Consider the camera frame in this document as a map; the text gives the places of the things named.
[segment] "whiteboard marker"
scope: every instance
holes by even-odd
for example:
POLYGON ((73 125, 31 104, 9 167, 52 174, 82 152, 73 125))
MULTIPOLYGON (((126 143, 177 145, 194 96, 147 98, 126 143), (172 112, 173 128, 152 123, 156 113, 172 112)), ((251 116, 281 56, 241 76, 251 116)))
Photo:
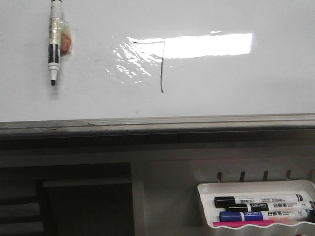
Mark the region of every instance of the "whiteboard marker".
POLYGON ((215 197, 215 205, 217 208, 225 208, 231 204, 244 203, 295 203, 303 201, 300 194, 275 194, 275 195, 257 195, 257 196, 224 196, 215 197))
POLYGON ((48 70, 50 71, 51 85, 55 85, 60 68, 62 6, 62 0, 51 0, 50 2, 48 70))
POLYGON ((253 211, 231 212, 221 211, 220 221, 255 221, 255 220, 305 220, 309 210, 278 210, 278 211, 253 211))
POLYGON ((294 210, 305 209, 315 210, 315 202, 296 202, 296 203, 244 203, 228 205, 226 211, 251 212, 266 210, 294 210))

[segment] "metal frame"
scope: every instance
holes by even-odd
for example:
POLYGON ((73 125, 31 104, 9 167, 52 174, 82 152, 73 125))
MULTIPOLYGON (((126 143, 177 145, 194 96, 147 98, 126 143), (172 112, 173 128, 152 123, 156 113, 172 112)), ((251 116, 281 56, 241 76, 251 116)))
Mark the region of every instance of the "metal frame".
POLYGON ((0 122, 0 139, 315 128, 315 114, 0 122))

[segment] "marker holder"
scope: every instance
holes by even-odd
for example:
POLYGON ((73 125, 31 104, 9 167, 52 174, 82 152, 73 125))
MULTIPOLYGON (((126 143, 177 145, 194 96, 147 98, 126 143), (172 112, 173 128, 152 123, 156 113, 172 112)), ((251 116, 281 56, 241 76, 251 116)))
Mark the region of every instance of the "marker holder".
POLYGON ((198 185, 199 206, 204 223, 209 228, 210 236, 293 236, 297 234, 314 235, 315 224, 305 221, 288 225, 273 223, 268 226, 244 225, 239 228, 228 226, 214 227, 213 222, 219 222, 220 211, 216 208, 214 197, 219 196, 254 196, 297 193, 304 201, 315 200, 315 186, 308 180, 236 182, 236 183, 201 183, 198 185))

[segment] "plastic tray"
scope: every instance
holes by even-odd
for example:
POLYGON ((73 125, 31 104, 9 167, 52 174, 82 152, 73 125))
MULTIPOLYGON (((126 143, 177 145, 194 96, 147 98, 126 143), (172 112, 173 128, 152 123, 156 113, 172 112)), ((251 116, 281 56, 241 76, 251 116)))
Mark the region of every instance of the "plastic tray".
POLYGON ((299 222, 294 225, 274 223, 268 226, 244 225, 239 228, 227 226, 214 227, 213 222, 219 222, 219 212, 224 210, 216 208, 216 196, 244 196, 262 194, 302 194, 305 201, 315 199, 315 186, 308 180, 287 180, 270 182, 238 182, 238 183, 201 183, 198 185, 200 208, 205 224, 209 227, 211 236, 294 236, 303 234, 312 236, 315 224, 299 222))

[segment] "white surface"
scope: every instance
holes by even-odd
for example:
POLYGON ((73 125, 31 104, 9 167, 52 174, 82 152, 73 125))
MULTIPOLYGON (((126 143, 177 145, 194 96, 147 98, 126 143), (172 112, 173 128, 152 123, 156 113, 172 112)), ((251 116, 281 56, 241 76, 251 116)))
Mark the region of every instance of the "white surface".
MULTIPOLYGON (((212 222, 219 222, 220 211, 225 211, 224 208, 216 208, 214 203, 214 197, 219 196, 255 196, 255 195, 277 195, 277 194, 301 194, 304 201, 312 201, 315 198, 315 186, 308 180, 291 180, 291 181, 271 181, 271 182, 239 182, 239 183, 201 183, 198 185, 198 193, 201 201, 201 212, 204 217, 204 221, 207 222, 208 226, 216 229, 220 232, 221 228, 229 228, 231 230, 241 232, 238 235, 244 235, 245 228, 254 227, 266 229, 265 233, 271 234, 274 227, 287 226, 287 232, 283 231, 283 234, 292 230, 293 227, 304 224, 299 222, 295 225, 286 225, 281 223, 274 223, 269 226, 253 226, 245 225, 238 229, 218 226, 213 227, 212 222)), ((305 227, 310 227, 311 224, 306 223, 305 227)))
POLYGON ((1 0, 0 122, 315 113, 314 10, 313 0, 64 0, 73 54, 52 87, 50 2, 1 0))

